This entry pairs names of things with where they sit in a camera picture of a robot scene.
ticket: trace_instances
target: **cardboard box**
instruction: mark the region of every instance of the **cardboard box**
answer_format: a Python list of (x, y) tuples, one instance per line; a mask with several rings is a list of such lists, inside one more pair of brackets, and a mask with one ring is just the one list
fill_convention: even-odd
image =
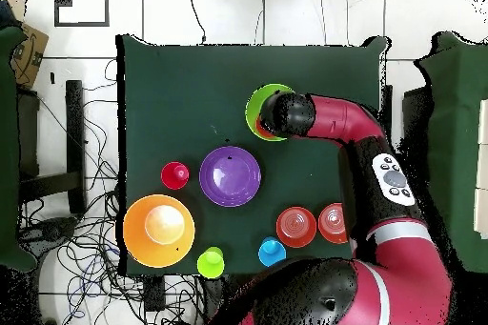
[(22, 31), (27, 35), (27, 40), (15, 48), (10, 63), (15, 71), (17, 84), (30, 89), (39, 72), (49, 37), (26, 23), (22, 24)]

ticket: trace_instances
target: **green bowl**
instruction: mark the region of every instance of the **green bowl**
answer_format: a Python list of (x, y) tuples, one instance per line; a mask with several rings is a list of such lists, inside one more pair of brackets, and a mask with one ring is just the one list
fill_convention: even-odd
[(264, 136), (257, 130), (255, 126), (255, 120), (257, 119), (259, 113), (261, 112), (261, 107), (263, 106), (264, 101), (266, 101), (266, 99), (268, 99), (276, 91), (293, 92), (293, 90), (290, 87), (287, 87), (283, 84), (268, 84), (254, 91), (253, 95), (251, 95), (251, 98), (249, 98), (248, 103), (246, 105), (245, 114), (246, 114), (246, 122), (249, 126), (249, 129), (251, 129), (251, 132), (253, 132), (257, 137), (262, 138), (263, 140), (266, 141), (286, 140), (285, 137)]

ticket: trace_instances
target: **white tile floor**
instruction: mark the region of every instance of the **white tile floor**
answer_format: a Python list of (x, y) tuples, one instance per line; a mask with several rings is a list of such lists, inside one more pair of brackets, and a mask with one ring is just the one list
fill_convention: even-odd
[[(488, 36), (488, 1), (483, 0), (265, 0), (265, 20), (260, 17), (261, 0), (193, 0), (200, 22), (206, 31), (207, 43), (242, 43), (266, 45), (361, 45), (375, 35), (392, 39), (387, 52), (386, 82), (394, 87), (393, 142), (402, 135), (401, 100), (405, 91), (424, 85), (420, 71), (413, 60), (426, 55), (431, 48), (432, 35), (440, 30), (455, 30), (464, 37), (481, 41)], [(323, 5), (323, 17), (320, 2)], [(102, 0), (73, 0), (71, 9), (62, 9), (64, 21), (99, 21), (102, 17)], [(50, 41), (34, 89), (46, 101), (62, 124), (66, 123), (64, 85), (67, 79), (81, 79), (87, 89), (108, 85), (104, 71), (109, 62), (107, 77), (114, 78), (116, 56), (114, 37), (118, 33), (131, 33), (147, 42), (195, 45), (201, 42), (190, 0), (110, 0), (109, 27), (61, 27), (53, 22), (53, 0), (29, 0), (26, 22), (47, 33)], [(50, 73), (55, 76), (51, 83)], [(85, 101), (92, 99), (113, 100), (116, 86), (96, 91), (85, 91)], [(86, 116), (100, 125), (108, 134), (103, 156), (118, 170), (117, 105), (91, 103)], [(95, 157), (97, 143), (92, 132), (86, 132), (87, 151)], [(44, 173), (66, 170), (64, 154), (66, 136), (52, 116), (41, 105), (39, 113), (39, 164)], [(87, 157), (87, 180), (95, 173), (96, 166)], [(103, 183), (112, 189), (114, 181), (98, 179), (89, 192), (93, 199), (103, 192)], [(46, 218), (68, 215), (68, 201), (64, 194), (49, 196), (46, 207), (39, 213)], [(101, 204), (89, 216), (101, 215)], [(30, 211), (35, 204), (29, 205)], [(86, 251), (77, 249), (83, 255)], [(61, 260), (72, 270), (79, 269), (68, 258), (66, 250), (60, 252)], [(73, 274), (58, 262), (56, 251), (48, 255), (41, 273), (40, 305), (45, 317), (62, 322), (70, 312), (66, 291)], [(72, 283), (70, 291), (79, 283)], [(108, 300), (96, 295), (82, 303), (81, 311), (90, 314), (73, 319), (69, 325), (93, 325)], [(193, 319), (194, 312), (187, 308), (185, 316)], [(148, 315), (148, 321), (155, 314)], [(100, 316), (96, 325), (142, 325), (132, 314), (126, 301), (115, 300)]]

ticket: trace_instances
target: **red bowl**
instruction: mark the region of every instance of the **red bowl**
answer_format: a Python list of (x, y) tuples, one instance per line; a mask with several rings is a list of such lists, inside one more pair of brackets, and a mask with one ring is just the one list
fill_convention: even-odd
[(279, 215), (276, 233), (279, 240), (289, 247), (305, 247), (315, 237), (315, 217), (307, 209), (298, 206), (289, 208)]
[(342, 205), (333, 203), (327, 206), (318, 217), (318, 230), (323, 237), (334, 244), (347, 242), (346, 226)]
[(259, 132), (259, 134), (261, 134), (263, 137), (275, 137), (274, 135), (272, 135), (271, 133), (269, 133), (266, 129), (264, 129), (262, 126), (261, 126), (261, 118), (258, 116), (255, 120), (255, 129)]

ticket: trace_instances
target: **blue cup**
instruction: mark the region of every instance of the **blue cup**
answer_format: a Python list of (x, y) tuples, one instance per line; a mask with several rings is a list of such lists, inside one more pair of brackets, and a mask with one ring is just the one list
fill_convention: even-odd
[(272, 266), (286, 258), (286, 250), (276, 238), (269, 236), (263, 239), (257, 256), (264, 266)]

